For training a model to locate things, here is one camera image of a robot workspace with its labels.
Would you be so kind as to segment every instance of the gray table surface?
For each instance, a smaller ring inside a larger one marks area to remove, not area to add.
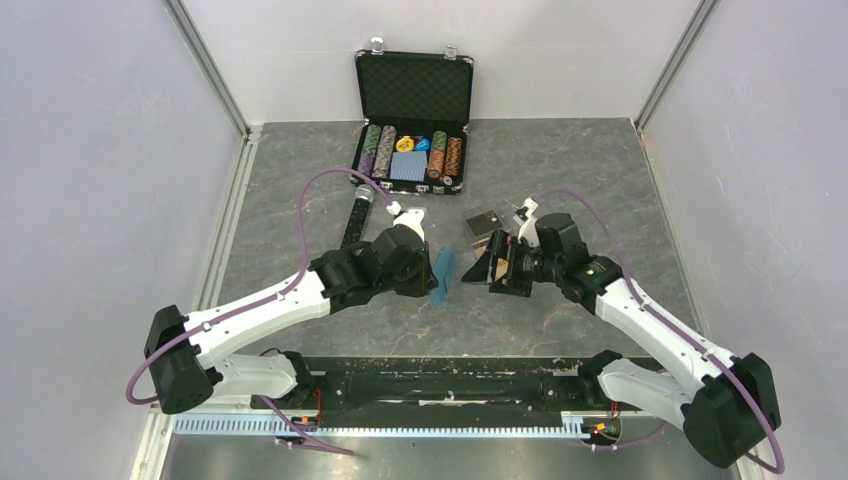
[[[295,202],[303,182],[321,168],[350,165],[361,122],[267,125],[253,172],[220,303],[266,287],[299,264]],[[607,215],[643,287],[692,325],[693,317],[667,234],[651,175],[627,120],[479,120],[470,125],[465,191],[458,197],[399,197],[428,208],[425,230],[433,249],[451,245],[460,272],[474,262],[462,213],[498,201],[520,204],[544,188],[565,185],[583,192]],[[312,257],[338,248],[353,200],[344,176],[321,179],[310,192],[306,231]],[[600,254],[610,244],[595,220],[574,201],[545,200],[540,213],[566,211],[584,240]],[[366,239],[390,225],[372,209]],[[552,285],[529,299],[496,296],[484,287],[455,282],[447,303],[385,294],[367,306],[287,328],[244,349],[268,347],[312,356],[525,355],[592,356],[604,349],[643,354],[639,347]],[[638,438],[656,421],[625,420],[624,434]],[[574,441],[543,439],[459,440],[344,438],[357,457],[288,452],[268,438],[174,437],[165,479],[729,479],[670,429],[658,440],[613,454],[590,454]]]
[[[623,440],[653,431],[653,419],[627,419]],[[729,480],[669,428],[648,445],[592,454],[576,440],[335,438],[355,457],[289,451],[270,438],[175,435],[162,480]]]
[[[266,125],[256,154],[219,303],[291,275],[300,261],[295,205],[304,181],[318,170],[349,166],[361,122]],[[465,189],[458,196],[398,196],[406,207],[426,207],[425,233],[433,261],[442,246],[457,253],[460,275],[475,260],[462,213],[479,206],[520,205],[533,193],[567,186],[585,194],[607,216],[633,274],[657,301],[689,325],[692,311],[653,180],[626,119],[476,120],[469,126]],[[310,255],[338,248],[353,202],[345,175],[319,179],[308,193]],[[379,201],[365,239],[388,227]],[[594,218],[576,201],[546,198],[539,213],[572,214],[590,250],[612,256]],[[304,355],[524,355],[592,356],[612,349],[644,354],[617,329],[570,304],[553,285],[531,298],[494,295],[455,281],[444,305],[392,293],[368,305],[304,322],[244,349],[269,347]]]

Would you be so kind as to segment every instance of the metal frame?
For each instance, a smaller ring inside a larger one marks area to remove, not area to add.
[[[677,45],[671,52],[671,56],[666,62],[662,73],[660,73],[657,82],[654,84],[654,88],[648,95],[648,99],[639,112],[639,116],[633,121],[633,126],[636,127],[636,132],[639,136],[642,135],[645,127],[651,121],[651,117],[653,117],[657,107],[668,91],[668,87],[674,81],[674,77],[677,76],[677,72],[680,70],[680,66],[686,60],[686,57],[689,56],[692,46],[698,40],[704,29],[704,25],[709,20],[718,3],[719,0],[701,0],[695,9],[695,13],[692,14],[692,18],[689,19],[689,24],[686,25],[683,35],[681,35],[677,41]]]
[[[769,458],[768,442],[763,442],[756,447],[752,452],[759,458]],[[768,480],[776,478],[773,474],[766,472],[762,467],[754,463],[752,460],[742,457],[736,462],[736,474],[740,480]]]
[[[250,130],[251,133],[242,143],[239,159],[233,172],[233,181],[227,189],[227,201],[220,215],[218,231],[215,233],[209,252],[206,277],[195,298],[194,310],[211,308],[218,303],[218,295],[224,281],[224,272],[233,245],[241,205],[247,192],[253,161],[256,158],[262,126],[255,126]],[[212,402],[207,409],[213,413],[243,413],[247,409],[247,403],[218,405]],[[165,466],[165,456],[174,433],[175,422],[175,417],[162,413],[159,405],[154,403],[150,407],[147,424],[133,461],[130,480],[159,480]]]
[[[306,416],[303,412],[283,412],[286,416]],[[558,427],[458,427],[458,428],[351,428],[318,427],[314,437],[357,438],[556,438],[587,439],[581,432],[584,418],[560,414]],[[274,413],[263,411],[237,414],[182,413],[176,416],[174,432],[179,435],[292,436],[294,432]]]
[[[189,50],[191,50],[191,54],[197,60],[203,76],[209,80],[209,84],[212,85],[212,89],[218,96],[218,100],[224,106],[224,110],[230,122],[232,122],[233,127],[243,139],[247,139],[251,133],[250,125],[245,120],[241,110],[239,110],[233,94],[230,93],[230,89],[227,88],[221,72],[212,60],[212,55],[209,53],[209,49],[206,48],[206,44],[203,43],[203,38],[201,38],[200,33],[197,31],[197,26],[191,20],[191,16],[188,14],[188,10],[182,0],[163,0],[163,3],[174,19],[177,28],[180,29],[180,33],[183,35]]]
[[[215,233],[214,244],[209,254],[206,278],[203,280],[203,286],[194,310],[206,310],[218,304],[221,284],[224,281],[224,272],[230,258],[236,226],[241,215],[241,206],[247,192],[250,173],[253,171],[253,162],[256,159],[256,150],[261,135],[262,126],[254,126],[250,129],[247,140],[242,144],[233,180],[227,189],[227,201],[221,212],[218,231]]]

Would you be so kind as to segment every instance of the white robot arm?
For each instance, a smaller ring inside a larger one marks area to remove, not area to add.
[[[694,332],[614,261],[590,255],[570,215],[537,219],[537,207],[528,198],[516,212],[524,222],[519,235],[494,232],[486,253],[462,281],[525,297],[534,282],[554,283],[568,300],[626,333],[665,369],[649,371],[611,351],[598,354],[578,369],[589,403],[622,402],[656,415],[683,430],[707,460],[726,468],[765,431],[721,365],[751,393],[771,429],[780,425],[766,362],[753,353],[739,358]]]
[[[187,315],[175,306],[160,310],[145,346],[147,357],[178,335],[201,329],[150,365],[162,411],[185,412],[213,396],[309,395],[311,376],[299,354],[266,357],[235,352],[296,323],[368,303],[379,293],[427,295],[436,283],[421,228],[423,218],[423,209],[411,209],[373,242],[324,253],[285,295],[279,292],[297,275],[208,310]],[[213,322],[222,316],[228,317],[226,322]]]

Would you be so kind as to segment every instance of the white panel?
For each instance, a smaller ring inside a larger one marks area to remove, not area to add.
[[[774,370],[790,478],[848,468],[846,23],[842,0],[720,2],[647,130],[707,329]]]
[[[362,118],[353,53],[476,60],[472,117],[638,114],[697,0],[187,0],[252,123]]]
[[[124,387],[192,306],[239,145],[160,2],[2,3],[0,477],[127,478]]]

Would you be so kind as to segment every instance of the poker chip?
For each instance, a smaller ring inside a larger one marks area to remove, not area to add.
[[[359,164],[356,166],[358,172],[370,175],[371,170],[374,169],[381,131],[382,129],[377,125],[368,125],[368,129],[365,131],[365,141],[362,143],[362,152],[359,154]]]
[[[442,169],[445,166],[445,152],[433,150],[430,152],[430,161],[427,164],[427,176],[430,178],[439,178],[442,176]]]
[[[445,146],[447,145],[448,134],[442,131],[438,131],[433,134],[433,142],[432,149],[433,150],[441,150],[445,151]]]
[[[430,148],[430,141],[426,138],[422,138],[415,144],[416,152],[426,152]]]
[[[451,177],[458,176],[461,156],[462,139],[458,137],[449,138],[447,141],[447,148],[445,149],[445,166],[442,173]]]
[[[383,133],[380,135],[380,142],[377,145],[377,154],[374,158],[374,170],[371,172],[372,178],[388,178],[389,165],[392,161],[396,136],[397,129],[395,127],[391,125],[383,127]]]
[[[397,151],[398,152],[411,152],[412,149],[415,148],[415,140],[409,137],[403,137],[398,140]]]

